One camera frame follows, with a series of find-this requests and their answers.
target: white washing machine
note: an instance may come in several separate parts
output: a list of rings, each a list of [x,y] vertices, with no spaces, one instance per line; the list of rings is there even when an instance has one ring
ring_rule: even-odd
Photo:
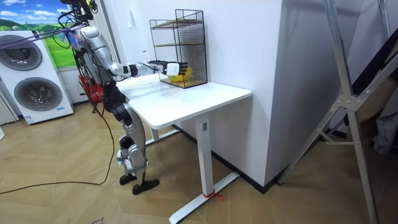
[[[31,36],[31,31],[0,31],[0,45]],[[0,77],[29,124],[73,114],[44,40],[0,50]]]

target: green landscape poster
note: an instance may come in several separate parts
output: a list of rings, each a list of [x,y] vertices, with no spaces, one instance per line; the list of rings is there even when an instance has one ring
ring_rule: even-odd
[[[50,32],[61,27],[58,16],[61,12],[68,12],[66,4],[58,0],[4,0],[0,4],[0,30],[36,30],[38,32]],[[62,42],[57,36],[46,38],[45,42],[50,50],[54,62],[58,68],[75,66],[72,49],[65,49],[68,44]]]

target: wooden floor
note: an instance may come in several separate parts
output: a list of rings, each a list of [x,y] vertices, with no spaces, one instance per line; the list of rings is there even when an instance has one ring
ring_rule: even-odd
[[[111,114],[106,118],[117,144],[122,128]],[[76,106],[75,115],[66,118],[32,126],[19,121],[2,128],[6,137],[0,141],[0,191],[53,181],[102,182],[106,175],[112,143],[90,105]],[[147,178],[160,179],[160,185],[148,192],[133,196],[134,182],[120,186],[123,168],[113,159],[102,186],[48,185],[0,195],[0,223],[168,223],[173,212],[201,193],[196,145],[179,133],[147,150]],[[396,224],[398,158],[370,149],[367,154],[382,223]],[[213,159],[213,172],[216,182],[230,170]],[[350,146],[319,143],[283,186],[275,185],[265,195],[242,179],[220,194],[224,202],[210,199],[183,223],[368,223]]]

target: yellow object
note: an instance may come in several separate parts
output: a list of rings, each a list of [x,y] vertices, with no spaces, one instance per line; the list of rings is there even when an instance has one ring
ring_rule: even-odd
[[[192,68],[188,67],[184,75],[168,75],[167,78],[169,78],[171,82],[182,82],[191,79],[191,74]]]

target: wire basket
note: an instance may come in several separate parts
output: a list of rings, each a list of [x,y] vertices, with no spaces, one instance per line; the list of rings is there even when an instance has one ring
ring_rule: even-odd
[[[203,11],[176,9],[176,20],[150,20],[156,60],[187,62],[184,75],[159,74],[162,82],[182,88],[207,83]]]

